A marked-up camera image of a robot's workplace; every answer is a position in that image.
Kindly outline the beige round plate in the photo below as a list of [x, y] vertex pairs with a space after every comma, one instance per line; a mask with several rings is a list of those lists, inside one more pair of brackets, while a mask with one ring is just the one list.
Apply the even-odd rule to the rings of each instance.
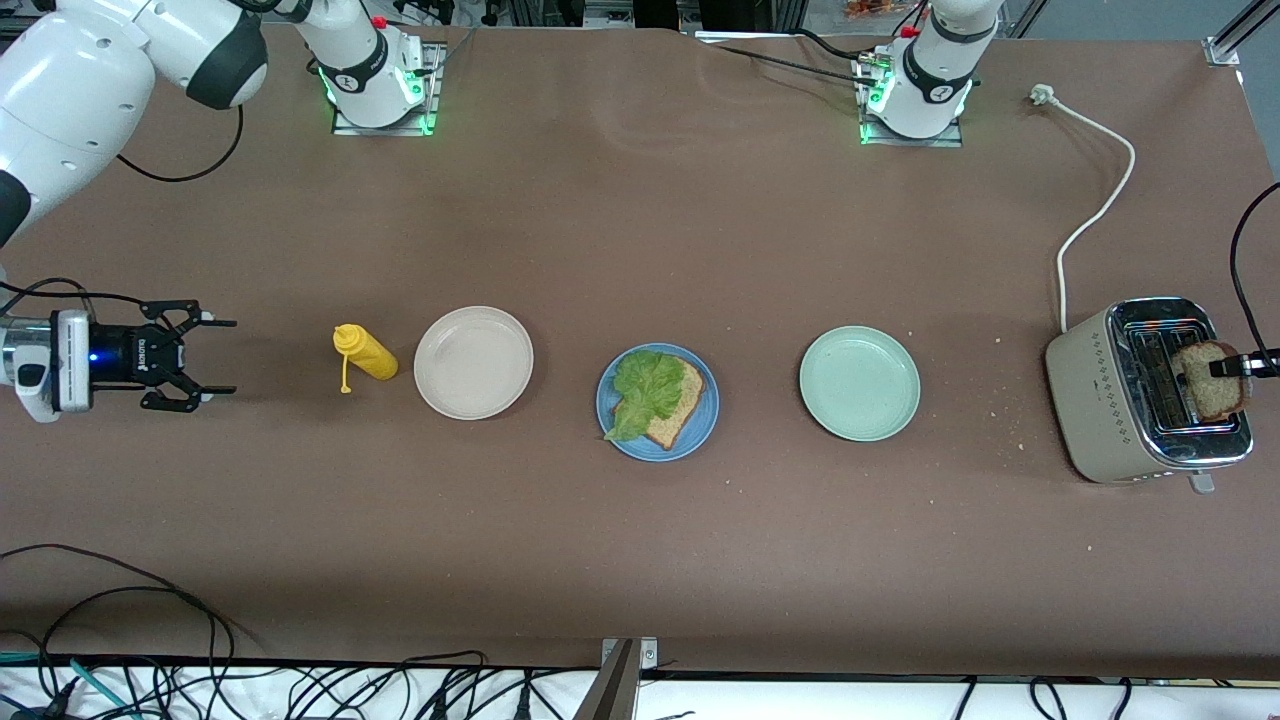
[[434, 322], [413, 357], [416, 388], [443, 416], [497, 416], [529, 387], [532, 340], [518, 319], [489, 306], [460, 307]]

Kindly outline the brown bread slice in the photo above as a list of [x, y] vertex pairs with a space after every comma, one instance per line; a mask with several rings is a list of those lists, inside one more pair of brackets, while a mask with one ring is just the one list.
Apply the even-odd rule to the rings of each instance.
[[659, 384], [646, 396], [652, 419], [645, 437], [672, 451], [680, 433], [690, 423], [707, 388], [704, 374], [689, 360], [673, 354], [659, 354]]
[[1226, 421], [1247, 406], [1249, 391], [1244, 377], [1215, 377], [1210, 370], [1211, 363], [1238, 355], [1231, 345], [1207, 340], [1184, 346], [1172, 356], [1172, 369], [1184, 378], [1201, 423]]

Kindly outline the aluminium frame profile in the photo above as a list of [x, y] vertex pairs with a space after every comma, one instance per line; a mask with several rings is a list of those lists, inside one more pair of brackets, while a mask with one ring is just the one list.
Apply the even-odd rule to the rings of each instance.
[[1272, 19], [1280, 19], [1280, 0], [1248, 0], [1216, 35], [1203, 41], [1208, 64], [1238, 65], [1240, 49]]

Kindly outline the blue round plate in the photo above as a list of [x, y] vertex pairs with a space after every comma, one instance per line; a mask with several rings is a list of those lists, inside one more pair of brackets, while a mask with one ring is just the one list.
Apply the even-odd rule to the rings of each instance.
[[701, 378], [701, 391], [689, 411], [681, 410], [676, 413], [675, 420], [678, 421], [678, 428], [669, 448], [649, 436], [626, 441], [611, 439], [609, 443], [623, 455], [644, 462], [671, 462], [687, 457], [699, 450], [716, 429], [716, 423], [721, 415], [721, 392], [716, 377], [710, 372], [710, 366], [696, 354], [682, 346], [662, 342], [646, 343], [635, 346], [617, 356], [602, 373], [596, 384], [595, 410], [599, 427], [603, 433], [612, 430], [614, 427], [614, 409], [623, 398], [622, 393], [614, 387], [614, 377], [625, 359], [640, 351], [667, 354], [685, 361], [692, 369], [698, 370]]

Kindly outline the light green round plate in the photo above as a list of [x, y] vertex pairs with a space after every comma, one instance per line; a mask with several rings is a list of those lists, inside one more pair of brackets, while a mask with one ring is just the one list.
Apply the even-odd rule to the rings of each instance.
[[922, 398], [916, 364], [895, 337], [844, 325], [817, 337], [797, 372], [803, 404], [831, 434], [878, 442], [910, 424]]

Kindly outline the beige and chrome toaster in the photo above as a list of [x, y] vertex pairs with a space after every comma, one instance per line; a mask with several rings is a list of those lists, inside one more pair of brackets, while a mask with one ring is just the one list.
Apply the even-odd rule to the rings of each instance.
[[1213, 471], [1247, 459], [1254, 437], [1245, 410], [1201, 423], [1172, 356], [1217, 340], [1208, 314], [1184, 297], [1110, 305], [1055, 338], [1044, 365], [1073, 466], [1088, 480], [1132, 486], [1185, 475], [1213, 492]]

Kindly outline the green lettuce leaf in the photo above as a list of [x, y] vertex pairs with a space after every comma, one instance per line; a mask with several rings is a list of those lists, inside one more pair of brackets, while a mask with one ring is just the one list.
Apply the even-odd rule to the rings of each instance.
[[613, 379], [620, 405], [605, 438], [616, 442], [636, 439], [646, 434], [655, 419], [669, 419], [684, 396], [684, 364], [673, 355], [652, 350], [625, 355]]

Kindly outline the yellow squeeze bottle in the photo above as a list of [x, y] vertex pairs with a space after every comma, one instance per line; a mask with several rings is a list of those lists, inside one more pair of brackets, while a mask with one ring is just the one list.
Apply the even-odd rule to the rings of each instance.
[[337, 325], [332, 334], [334, 350], [342, 356], [340, 392], [349, 395], [349, 369], [358, 368], [376, 380], [389, 380], [399, 370], [397, 357], [365, 327]]

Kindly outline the grey aluminium post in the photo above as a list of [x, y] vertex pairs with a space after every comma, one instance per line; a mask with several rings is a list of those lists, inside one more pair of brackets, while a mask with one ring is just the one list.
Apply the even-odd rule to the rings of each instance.
[[600, 666], [572, 720], [634, 720], [643, 671], [634, 638], [623, 638]]

